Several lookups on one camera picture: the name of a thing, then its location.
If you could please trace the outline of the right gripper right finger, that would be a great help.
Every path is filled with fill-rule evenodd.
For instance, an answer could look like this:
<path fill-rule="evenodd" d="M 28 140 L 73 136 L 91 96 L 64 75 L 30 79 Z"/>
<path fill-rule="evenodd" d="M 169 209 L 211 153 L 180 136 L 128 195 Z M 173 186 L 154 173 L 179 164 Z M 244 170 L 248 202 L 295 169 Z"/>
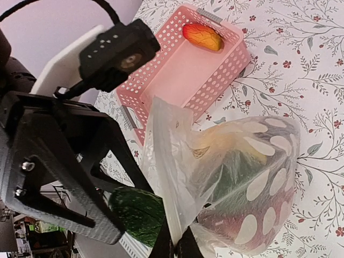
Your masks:
<path fill-rule="evenodd" d="M 187 228 L 178 241 L 174 253 L 179 258 L 204 258 L 190 227 Z"/>

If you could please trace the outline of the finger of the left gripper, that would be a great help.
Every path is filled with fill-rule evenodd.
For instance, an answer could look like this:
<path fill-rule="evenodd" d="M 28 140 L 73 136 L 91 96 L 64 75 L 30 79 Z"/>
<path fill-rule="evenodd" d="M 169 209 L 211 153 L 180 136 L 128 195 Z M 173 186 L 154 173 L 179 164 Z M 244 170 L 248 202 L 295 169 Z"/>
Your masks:
<path fill-rule="evenodd" d="M 108 152 L 114 154 L 136 189 L 149 193 L 154 192 L 136 163 L 119 124 L 111 117 L 101 120 L 90 144 L 90 159 L 92 159 L 92 164 L 96 166 L 95 169 L 91 169 L 90 173 L 98 188 L 112 192 L 123 184 L 108 176 L 101 176 L 100 172 L 94 172 L 99 170 L 100 162 Z"/>

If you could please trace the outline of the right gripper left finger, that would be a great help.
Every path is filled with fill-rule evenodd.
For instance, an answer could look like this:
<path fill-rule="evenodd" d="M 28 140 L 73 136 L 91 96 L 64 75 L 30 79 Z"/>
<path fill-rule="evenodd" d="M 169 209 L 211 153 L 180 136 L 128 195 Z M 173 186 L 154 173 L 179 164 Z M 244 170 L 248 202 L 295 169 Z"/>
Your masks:
<path fill-rule="evenodd" d="M 172 257 L 172 241 L 167 224 L 164 218 L 157 240 L 152 249 L 152 258 L 171 258 Z"/>

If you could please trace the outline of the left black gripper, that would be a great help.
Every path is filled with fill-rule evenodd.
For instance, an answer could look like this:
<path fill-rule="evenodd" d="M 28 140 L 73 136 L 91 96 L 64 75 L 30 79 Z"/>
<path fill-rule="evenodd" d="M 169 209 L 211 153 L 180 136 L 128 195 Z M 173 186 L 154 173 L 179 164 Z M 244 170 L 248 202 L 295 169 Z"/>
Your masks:
<path fill-rule="evenodd" d="M 115 144 L 112 118 L 88 104 L 22 92 L 1 96 L 1 199 L 15 212 L 89 239 L 124 233 L 91 178 Z"/>

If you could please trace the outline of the green toy cucumber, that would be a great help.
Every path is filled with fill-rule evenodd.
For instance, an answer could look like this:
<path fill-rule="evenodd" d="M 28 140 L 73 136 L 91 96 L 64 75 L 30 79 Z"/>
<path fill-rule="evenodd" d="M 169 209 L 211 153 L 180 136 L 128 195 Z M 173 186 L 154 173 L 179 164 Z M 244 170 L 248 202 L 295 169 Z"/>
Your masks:
<path fill-rule="evenodd" d="M 144 190 L 120 187 L 110 195 L 108 205 L 131 237 L 154 247 L 165 218 L 160 197 Z"/>

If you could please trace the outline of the clear zip top bag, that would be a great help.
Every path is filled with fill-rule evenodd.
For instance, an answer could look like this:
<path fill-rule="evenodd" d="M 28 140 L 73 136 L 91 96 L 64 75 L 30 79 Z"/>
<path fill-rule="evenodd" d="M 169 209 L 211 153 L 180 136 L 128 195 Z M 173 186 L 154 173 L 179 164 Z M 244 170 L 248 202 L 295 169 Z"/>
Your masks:
<path fill-rule="evenodd" d="M 193 116 L 154 98 L 146 127 L 141 169 L 172 240 L 191 229 L 204 257 L 222 248 L 259 255 L 291 213 L 299 126 L 257 116 L 195 131 Z"/>

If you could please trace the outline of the green toy pepper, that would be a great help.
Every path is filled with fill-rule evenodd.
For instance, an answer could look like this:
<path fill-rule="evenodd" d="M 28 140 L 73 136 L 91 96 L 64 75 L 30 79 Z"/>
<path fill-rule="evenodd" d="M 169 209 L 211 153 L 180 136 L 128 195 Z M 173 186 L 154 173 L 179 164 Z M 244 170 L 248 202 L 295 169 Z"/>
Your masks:
<path fill-rule="evenodd" d="M 267 196 L 254 185 L 257 195 L 247 196 L 248 187 L 270 169 L 272 158 L 261 164 L 238 150 L 227 152 L 223 157 L 202 157 L 188 179 L 188 189 L 195 194 L 201 205 L 200 211 L 214 210 L 220 213 L 236 213 L 241 208 L 261 207 Z"/>

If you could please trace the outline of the pink plastic basket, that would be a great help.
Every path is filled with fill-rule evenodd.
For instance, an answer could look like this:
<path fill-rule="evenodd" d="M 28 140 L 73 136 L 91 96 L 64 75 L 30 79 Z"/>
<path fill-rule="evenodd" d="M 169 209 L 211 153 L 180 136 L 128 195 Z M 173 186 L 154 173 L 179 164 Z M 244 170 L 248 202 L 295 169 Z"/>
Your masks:
<path fill-rule="evenodd" d="M 186 24 L 214 29 L 222 38 L 218 52 L 197 47 L 185 39 Z M 154 97 L 193 111 L 199 117 L 228 88 L 250 62 L 243 32 L 201 8 L 181 4 L 156 33 L 161 50 L 116 89 L 129 129 L 144 144 Z"/>

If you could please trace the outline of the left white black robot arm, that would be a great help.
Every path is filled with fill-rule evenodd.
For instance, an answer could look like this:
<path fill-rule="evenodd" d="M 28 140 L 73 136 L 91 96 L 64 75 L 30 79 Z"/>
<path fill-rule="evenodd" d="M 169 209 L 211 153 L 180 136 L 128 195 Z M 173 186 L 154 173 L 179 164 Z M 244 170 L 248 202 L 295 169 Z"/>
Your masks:
<path fill-rule="evenodd" d="M 19 213 L 115 244 L 125 233 L 100 194 L 121 184 L 101 171 L 112 152 L 134 183 L 151 191 L 119 124 L 79 102 L 110 92 L 152 60 L 160 45 L 144 24 L 97 26 L 35 78 L 1 36 L 1 200 Z"/>

